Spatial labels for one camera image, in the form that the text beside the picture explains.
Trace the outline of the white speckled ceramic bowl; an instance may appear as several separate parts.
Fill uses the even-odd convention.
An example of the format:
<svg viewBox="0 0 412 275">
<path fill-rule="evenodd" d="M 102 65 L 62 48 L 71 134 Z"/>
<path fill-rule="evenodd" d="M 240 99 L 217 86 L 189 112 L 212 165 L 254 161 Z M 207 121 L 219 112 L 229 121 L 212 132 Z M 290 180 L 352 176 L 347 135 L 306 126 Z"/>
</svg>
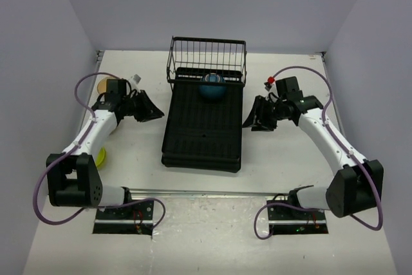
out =
<svg viewBox="0 0 412 275">
<path fill-rule="evenodd" d="M 118 128 L 115 128 L 108 136 L 108 138 L 112 137 L 116 132 Z"/>
</svg>

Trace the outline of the black drip tray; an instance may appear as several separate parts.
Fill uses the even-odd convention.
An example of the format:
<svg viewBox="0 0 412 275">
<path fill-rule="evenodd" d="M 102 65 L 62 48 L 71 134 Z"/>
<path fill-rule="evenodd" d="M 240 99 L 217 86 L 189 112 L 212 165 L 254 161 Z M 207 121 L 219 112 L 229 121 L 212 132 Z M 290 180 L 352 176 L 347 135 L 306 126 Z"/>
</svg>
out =
<svg viewBox="0 0 412 275">
<path fill-rule="evenodd" d="M 207 99 L 203 78 L 214 73 L 224 80 L 225 93 Z M 167 167 L 237 173 L 241 168 L 243 88 L 238 70 L 178 67 L 169 74 L 172 97 L 162 144 Z"/>
</svg>

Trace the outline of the beige bird painted bowl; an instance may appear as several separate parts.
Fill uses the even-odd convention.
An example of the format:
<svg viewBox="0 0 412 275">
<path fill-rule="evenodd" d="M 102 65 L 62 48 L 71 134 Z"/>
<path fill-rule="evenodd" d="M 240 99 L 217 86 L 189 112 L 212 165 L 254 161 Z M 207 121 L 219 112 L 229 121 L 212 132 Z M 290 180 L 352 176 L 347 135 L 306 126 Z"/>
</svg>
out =
<svg viewBox="0 0 412 275">
<path fill-rule="evenodd" d="M 105 77 L 102 80 L 100 80 L 97 84 L 97 93 L 103 94 L 107 91 L 107 81 L 110 79 L 110 77 Z"/>
</svg>

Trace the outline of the black wire dish rack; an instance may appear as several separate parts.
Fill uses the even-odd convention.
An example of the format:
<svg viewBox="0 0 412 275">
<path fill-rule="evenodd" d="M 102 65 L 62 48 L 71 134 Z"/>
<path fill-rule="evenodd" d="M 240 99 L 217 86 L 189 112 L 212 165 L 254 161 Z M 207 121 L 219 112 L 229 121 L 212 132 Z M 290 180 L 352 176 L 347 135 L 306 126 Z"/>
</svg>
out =
<svg viewBox="0 0 412 275">
<path fill-rule="evenodd" d="M 244 86 L 246 59 L 244 40 L 174 36 L 167 58 L 167 81 L 200 83 L 204 76 L 213 73 L 229 84 Z"/>
</svg>

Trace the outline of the lime green bowl front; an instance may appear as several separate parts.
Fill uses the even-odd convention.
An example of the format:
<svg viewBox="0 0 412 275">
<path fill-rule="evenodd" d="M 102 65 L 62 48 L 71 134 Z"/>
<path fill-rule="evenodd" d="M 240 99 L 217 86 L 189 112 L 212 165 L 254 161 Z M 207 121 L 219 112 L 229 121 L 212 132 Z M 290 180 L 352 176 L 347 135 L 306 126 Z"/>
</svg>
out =
<svg viewBox="0 0 412 275">
<path fill-rule="evenodd" d="M 98 154 L 97 154 L 97 158 L 96 158 L 96 161 L 95 161 L 96 167 L 98 169 L 101 169 L 104 166 L 105 161 L 106 161 L 106 149 L 104 147 L 102 147 L 100 149 L 100 151 L 98 152 Z"/>
</svg>

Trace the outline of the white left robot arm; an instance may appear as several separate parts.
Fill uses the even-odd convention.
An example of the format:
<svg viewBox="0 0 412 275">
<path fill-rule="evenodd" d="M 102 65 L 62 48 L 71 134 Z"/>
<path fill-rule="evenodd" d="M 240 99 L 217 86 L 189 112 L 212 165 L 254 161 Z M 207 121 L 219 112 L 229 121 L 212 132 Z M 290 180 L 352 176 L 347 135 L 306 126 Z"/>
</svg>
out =
<svg viewBox="0 0 412 275">
<path fill-rule="evenodd" d="M 50 203 L 58 207 L 111 207 L 120 219 L 133 214 L 134 203 L 125 187 L 103 185 L 97 157 L 106 139 L 126 117 L 137 122 L 160 119 L 158 109 L 144 90 L 138 89 L 137 75 L 130 79 L 107 79 L 106 90 L 92 105 L 92 114 L 75 140 L 60 154 L 46 160 Z"/>
</svg>

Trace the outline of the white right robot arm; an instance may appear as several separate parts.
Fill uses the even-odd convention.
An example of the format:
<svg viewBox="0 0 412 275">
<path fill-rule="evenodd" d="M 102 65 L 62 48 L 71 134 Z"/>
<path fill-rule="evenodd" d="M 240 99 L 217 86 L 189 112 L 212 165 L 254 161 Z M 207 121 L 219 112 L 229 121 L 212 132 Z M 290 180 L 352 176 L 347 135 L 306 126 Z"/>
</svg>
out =
<svg viewBox="0 0 412 275">
<path fill-rule="evenodd" d="M 333 173 L 326 187 L 308 185 L 291 190 L 289 215 L 301 219 L 310 209 L 320 209 L 343 218 L 377 207 L 382 193 L 382 164 L 368 160 L 339 133 L 318 98 L 303 95 L 296 77 L 269 77 L 265 89 L 267 96 L 255 98 L 243 127 L 273 131 L 279 121 L 292 121 L 316 145 Z"/>
</svg>

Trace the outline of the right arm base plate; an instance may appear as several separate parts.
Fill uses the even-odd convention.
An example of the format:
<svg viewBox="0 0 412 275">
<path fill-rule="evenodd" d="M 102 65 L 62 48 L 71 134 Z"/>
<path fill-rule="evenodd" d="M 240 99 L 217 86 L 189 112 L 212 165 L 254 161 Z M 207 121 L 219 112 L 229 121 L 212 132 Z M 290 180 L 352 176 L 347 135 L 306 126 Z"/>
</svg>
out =
<svg viewBox="0 0 412 275">
<path fill-rule="evenodd" d="M 283 201 L 268 201 L 268 224 L 272 235 L 328 234 L 326 216 L 323 212 L 303 212 L 281 207 Z"/>
</svg>

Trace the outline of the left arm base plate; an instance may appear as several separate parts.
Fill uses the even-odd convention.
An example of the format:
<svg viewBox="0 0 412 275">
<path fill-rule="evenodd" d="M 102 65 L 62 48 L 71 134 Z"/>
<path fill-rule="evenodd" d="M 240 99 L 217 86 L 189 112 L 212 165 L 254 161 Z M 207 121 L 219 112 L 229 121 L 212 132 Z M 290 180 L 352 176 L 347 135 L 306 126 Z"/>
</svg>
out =
<svg viewBox="0 0 412 275">
<path fill-rule="evenodd" d="M 153 235 L 152 200 L 116 209 L 97 210 L 93 234 Z"/>
</svg>

